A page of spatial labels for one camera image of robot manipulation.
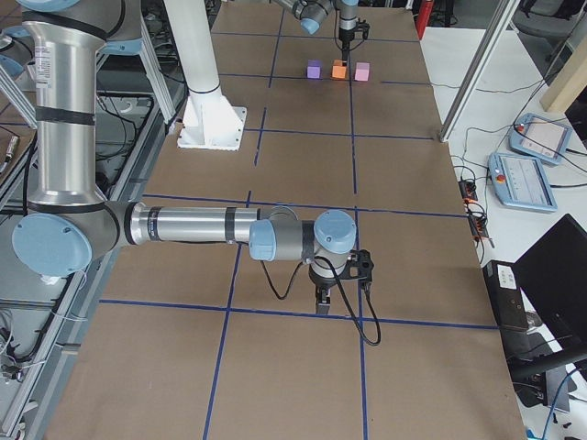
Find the orange foam block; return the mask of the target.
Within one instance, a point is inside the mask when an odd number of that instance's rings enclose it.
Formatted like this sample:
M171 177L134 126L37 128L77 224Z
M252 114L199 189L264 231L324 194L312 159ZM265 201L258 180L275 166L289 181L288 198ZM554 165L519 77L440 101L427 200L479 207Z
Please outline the orange foam block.
M334 60L331 69L331 78L335 80L346 80L348 76L348 65L343 60Z

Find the pink foam block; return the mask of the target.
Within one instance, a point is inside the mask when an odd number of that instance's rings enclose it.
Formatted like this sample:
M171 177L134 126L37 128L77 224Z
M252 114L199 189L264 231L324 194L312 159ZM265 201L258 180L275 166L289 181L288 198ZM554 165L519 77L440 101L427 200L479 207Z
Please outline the pink foam block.
M357 62L354 70L356 82L367 82L370 78L371 65L368 62Z

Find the long blue tape strip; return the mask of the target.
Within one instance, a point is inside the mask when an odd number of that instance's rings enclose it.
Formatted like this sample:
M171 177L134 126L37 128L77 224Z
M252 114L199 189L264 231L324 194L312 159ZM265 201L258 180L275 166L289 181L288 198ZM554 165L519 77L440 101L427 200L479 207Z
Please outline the long blue tape strip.
M352 163L352 185L353 194L358 194L358 174L357 174L357 163L356 163L356 147L355 147L355 124L354 124L354 106L353 106L353 70L350 65L349 58L349 121L350 121L350 138L351 138L351 163ZM354 204L353 207L354 218L357 226L359 226L359 211L358 206ZM357 289L357 299L359 308L359 322L360 329L363 330L363 299L362 290L360 286ZM369 426L368 426L368 405L367 405L367 380L366 380L366 364L365 364L365 343L362 339L360 340L360 390L361 390L361 411L362 411L362 431L363 439L369 439Z

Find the purple foam block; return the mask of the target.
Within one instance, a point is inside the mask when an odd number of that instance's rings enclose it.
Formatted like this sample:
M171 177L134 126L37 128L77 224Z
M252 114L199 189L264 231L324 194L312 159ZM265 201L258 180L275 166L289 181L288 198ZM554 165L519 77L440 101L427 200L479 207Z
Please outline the purple foam block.
M309 60L306 65L306 77L308 79L320 79L322 63L320 60Z

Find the crossing blue tape strip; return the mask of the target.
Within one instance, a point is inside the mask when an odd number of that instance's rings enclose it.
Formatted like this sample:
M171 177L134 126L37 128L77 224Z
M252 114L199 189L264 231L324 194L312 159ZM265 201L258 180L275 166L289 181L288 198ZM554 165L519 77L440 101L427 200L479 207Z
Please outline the crossing blue tape strip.
M433 137L419 137L419 136L399 136L399 135L369 135L357 133L334 133L334 132L312 132L312 131L296 131L285 129L267 129L267 128L244 128L245 132L259 132L259 133L273 133L273 134L297 134L308 136L321 137L340 137L340 138L390 138L402 140L435 140Z

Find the orange black connector strip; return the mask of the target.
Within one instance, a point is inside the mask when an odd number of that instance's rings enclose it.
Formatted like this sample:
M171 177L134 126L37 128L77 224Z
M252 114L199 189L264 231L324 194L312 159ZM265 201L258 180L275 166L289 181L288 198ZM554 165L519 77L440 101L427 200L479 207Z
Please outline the orange black connector strip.
M476 243L487 240L494 247L493 239L487 229L488 215L478 200L476 183L473 179L460 179L458 185L473 239Z

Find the black computer box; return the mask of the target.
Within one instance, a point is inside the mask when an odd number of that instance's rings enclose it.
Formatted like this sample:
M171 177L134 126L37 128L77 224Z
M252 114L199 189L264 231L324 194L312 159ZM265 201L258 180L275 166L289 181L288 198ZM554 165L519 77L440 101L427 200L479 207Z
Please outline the black computer box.
M499 327L516 332L528 330L521 290L515 280L512 264L490 260L483 268L483 277Z

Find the upper teach pendant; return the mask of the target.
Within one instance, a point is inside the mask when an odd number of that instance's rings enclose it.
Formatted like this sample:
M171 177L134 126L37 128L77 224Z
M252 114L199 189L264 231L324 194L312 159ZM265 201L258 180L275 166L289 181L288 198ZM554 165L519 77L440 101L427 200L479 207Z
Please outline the upper teach pendant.
M510 130L511 150L559 165L570 142L570 127L544 116L522 115Z

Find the teach pendant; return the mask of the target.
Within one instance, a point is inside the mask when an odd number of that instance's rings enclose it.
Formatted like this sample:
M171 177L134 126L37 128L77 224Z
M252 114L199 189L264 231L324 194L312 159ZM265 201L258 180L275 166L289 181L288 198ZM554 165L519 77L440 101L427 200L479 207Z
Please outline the teach pendant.
M544 116L522 115L510 130L511 150L559 165L570 142L570 127Z
M510 208L553 213L558 209L539 159L494 152L488 169L499 201Z

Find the lower teach pendant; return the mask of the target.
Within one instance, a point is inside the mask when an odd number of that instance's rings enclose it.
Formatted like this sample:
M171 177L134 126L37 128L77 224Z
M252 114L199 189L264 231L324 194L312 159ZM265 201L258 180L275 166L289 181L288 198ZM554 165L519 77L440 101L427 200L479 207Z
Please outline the lower teach pendant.
M510 208L553 213L558 209L539 159L494 152L488 169L499 201Z

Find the wooden beam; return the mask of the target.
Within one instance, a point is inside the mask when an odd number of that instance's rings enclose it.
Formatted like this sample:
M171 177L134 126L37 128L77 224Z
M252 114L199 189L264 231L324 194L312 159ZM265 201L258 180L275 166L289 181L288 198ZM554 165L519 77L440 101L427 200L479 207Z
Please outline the wooden beam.
M544 111L565 113L586 87L587 41L583 38L540 99Z

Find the black monitor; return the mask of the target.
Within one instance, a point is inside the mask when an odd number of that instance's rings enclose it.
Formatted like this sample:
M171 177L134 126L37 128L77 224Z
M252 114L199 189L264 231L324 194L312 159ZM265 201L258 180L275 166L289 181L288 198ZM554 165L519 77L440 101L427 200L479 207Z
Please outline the black monitor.
M515 280L562 349L510 368L513 380L586 360L586 230L565 214L514 264Z

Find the aluminium frame post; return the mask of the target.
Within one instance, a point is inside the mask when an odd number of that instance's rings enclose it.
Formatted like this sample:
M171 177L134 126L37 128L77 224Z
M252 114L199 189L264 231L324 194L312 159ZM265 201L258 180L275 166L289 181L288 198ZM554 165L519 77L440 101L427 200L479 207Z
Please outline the aluminium frame post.
M439 132L441 142L449 140L460 117L464 114L464 110L481 79L482 73L491 59L501 36L506 31L518 4L519 2L516 0L502 0L496 7Z

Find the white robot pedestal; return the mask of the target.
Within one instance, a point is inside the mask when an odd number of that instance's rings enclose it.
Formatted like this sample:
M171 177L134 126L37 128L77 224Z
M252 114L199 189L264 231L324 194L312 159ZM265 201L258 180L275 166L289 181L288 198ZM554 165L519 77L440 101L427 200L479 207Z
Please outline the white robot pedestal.
M239 149L247 109L223 95L205 2L167 0L165 8L189 92L178 146Z

